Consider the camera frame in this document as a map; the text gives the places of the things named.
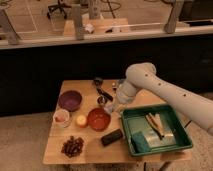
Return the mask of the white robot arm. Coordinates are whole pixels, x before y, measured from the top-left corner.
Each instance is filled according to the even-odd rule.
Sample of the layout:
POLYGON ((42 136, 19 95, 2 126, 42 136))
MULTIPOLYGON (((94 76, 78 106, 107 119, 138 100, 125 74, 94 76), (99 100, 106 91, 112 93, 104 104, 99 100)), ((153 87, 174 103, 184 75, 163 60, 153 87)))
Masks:
POLYGON ((114 108, 133 102, 142 89, 157 95, 213 136, 213 101, 160 79, 149 62, 127 68, 126 78, 116 91, 114 108))

